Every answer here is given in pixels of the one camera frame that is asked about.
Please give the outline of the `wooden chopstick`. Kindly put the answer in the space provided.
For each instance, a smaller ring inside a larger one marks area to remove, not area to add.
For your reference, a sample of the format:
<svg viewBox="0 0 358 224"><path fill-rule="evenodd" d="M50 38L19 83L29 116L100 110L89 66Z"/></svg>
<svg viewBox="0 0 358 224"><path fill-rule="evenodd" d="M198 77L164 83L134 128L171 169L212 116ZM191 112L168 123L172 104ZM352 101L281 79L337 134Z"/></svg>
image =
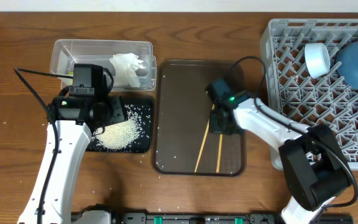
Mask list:
<svg viewBox="0 0 358 224"><path fill-rule="evenodd" d="M206 139L207 139L207 137L208 137L209 125L210 125L210 119L208 119L208 122L207 122L207 124L206 124L206 129L205 129L205 131L204 131L203 140L202 140L202 142L201 142L201 146L200 146L200 149L199 149L198 158L197 158L197 161L196 161L194 173L197 172L198 167L199 167L199 164L200 164L200 160L201 160L201 157L202 157L202 154L203 154L203 150L204 150L204 146L205 146L205 143L206 143Z"/></svg>
<svg viewBox="0 0 358 224"><path fill-rule="evenodd" d="M220 134L220 135L219 135L217 161L216 161L216 173L217 173L217 174L220 172L222 146L223 146L223 135Z"/></svg>

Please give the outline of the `white napkin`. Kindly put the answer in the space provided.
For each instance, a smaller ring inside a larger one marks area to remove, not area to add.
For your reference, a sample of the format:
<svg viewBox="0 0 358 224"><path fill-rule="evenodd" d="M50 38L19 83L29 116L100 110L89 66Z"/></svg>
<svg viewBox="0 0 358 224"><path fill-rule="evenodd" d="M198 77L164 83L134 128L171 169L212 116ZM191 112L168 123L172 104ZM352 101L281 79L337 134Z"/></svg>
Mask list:
<svg viewBox="0 0 358 224"><path fill-rule="evenodd" d="M133 53L115 54L109 59L115 69L114 86L139 88L140 81L136 71L145 68L141 63L143 60Z"/></svg>

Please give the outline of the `light blue bowl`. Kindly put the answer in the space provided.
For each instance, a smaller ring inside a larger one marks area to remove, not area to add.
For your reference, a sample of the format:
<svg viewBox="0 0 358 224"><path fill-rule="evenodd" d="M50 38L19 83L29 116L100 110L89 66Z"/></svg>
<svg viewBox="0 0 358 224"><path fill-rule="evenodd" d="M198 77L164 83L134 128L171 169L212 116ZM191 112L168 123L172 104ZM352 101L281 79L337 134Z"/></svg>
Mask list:
<svg viewBox="0 0 358 224"><path fill-rule="evenodd" d="M305 45L305 62L311 78L319 78L327 74L331 68L327 47L323 43Z"/></svg>

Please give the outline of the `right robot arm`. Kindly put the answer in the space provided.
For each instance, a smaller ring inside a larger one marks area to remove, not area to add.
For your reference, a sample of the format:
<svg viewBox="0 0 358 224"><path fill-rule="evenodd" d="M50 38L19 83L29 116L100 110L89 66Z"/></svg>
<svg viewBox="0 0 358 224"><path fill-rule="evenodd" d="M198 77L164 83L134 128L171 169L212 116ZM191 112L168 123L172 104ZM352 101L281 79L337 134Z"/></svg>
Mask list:
<svg viewBox="0 0 358 224"><path fill-rule="evenodd" d="M308 126L280 115L258 98L211 98L209 129L216 134L250 131L274 148L282 162L290 201L284 223L316 223L344 190L358 189L336 137L323 124Z"/></svg>

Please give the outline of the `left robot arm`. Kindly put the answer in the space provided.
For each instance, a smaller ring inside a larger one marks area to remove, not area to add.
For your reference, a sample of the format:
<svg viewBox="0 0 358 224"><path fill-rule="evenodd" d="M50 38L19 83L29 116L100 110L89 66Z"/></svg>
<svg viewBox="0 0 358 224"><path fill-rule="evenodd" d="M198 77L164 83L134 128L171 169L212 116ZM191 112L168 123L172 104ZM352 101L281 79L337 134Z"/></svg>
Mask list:
<svg viewBox="0 0 358 224"><path fill-rule="evenodd" d="M45 153L19 223L71 223L78 172L94 130L127 119L120 96L57 96L47 109Z"/></svg>

